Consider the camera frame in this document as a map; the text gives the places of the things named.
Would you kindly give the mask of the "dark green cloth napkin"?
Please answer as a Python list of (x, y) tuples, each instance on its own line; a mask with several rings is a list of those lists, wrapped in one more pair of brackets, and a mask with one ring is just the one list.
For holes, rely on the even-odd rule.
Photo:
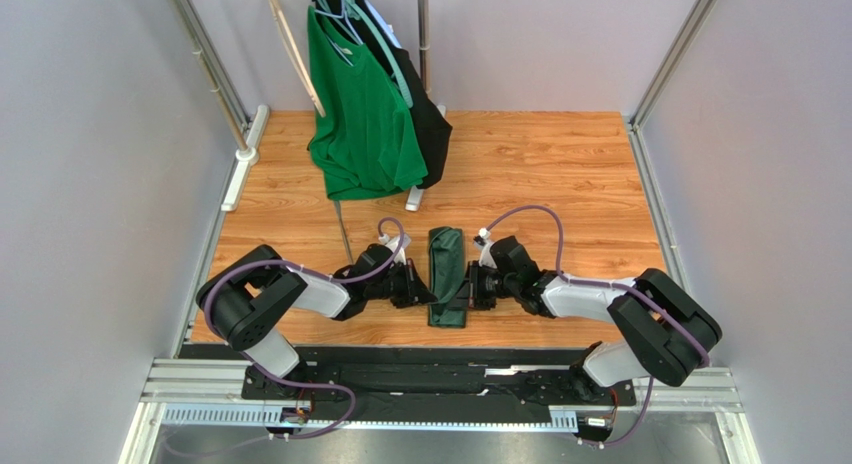
[(428, 234), (430, 291), (436, 301), (429, 305), (428, 325), (462, 329), (466, 326), (465, 304), (454, 302), (465, 283), (467, 269), (463, 231), (450, 226), (433, 228)]

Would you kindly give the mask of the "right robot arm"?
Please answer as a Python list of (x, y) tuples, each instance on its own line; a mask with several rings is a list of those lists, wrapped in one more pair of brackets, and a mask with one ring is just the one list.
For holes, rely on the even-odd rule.
[(512, 299), (534, 316), (584, 318), (618, 329), (620, 340), (593, 343), (570, 364), (563, 389), (580, 402), (596, 402), (636, 378), (679, 387), (708, 366), (723, 338), (719, 323), (660, 269), (616, 280), (581, 278), (540, 268), (513, 236), (494, 241), (483, 234), (474, 243), (480, 256), (467, 268), (470, 308)]

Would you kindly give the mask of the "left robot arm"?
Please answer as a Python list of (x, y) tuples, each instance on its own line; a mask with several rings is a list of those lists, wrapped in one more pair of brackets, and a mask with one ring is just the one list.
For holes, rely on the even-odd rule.
[(361, 314), (373, 300), (398, 308), (436, 302), (413, 261), (401, 250), (372, 244), (358, 259), (332, 274), (286, 261), (260, 245), (206, 282), (196, 294), (207, 327), (247, 358), (249, 389), (288, 399), (301, 391), (330, 397), (352, 396), (337, 383), (309, 382), (306, 361), (278, 330), (292, 310), (306, 310), (343, 322)]

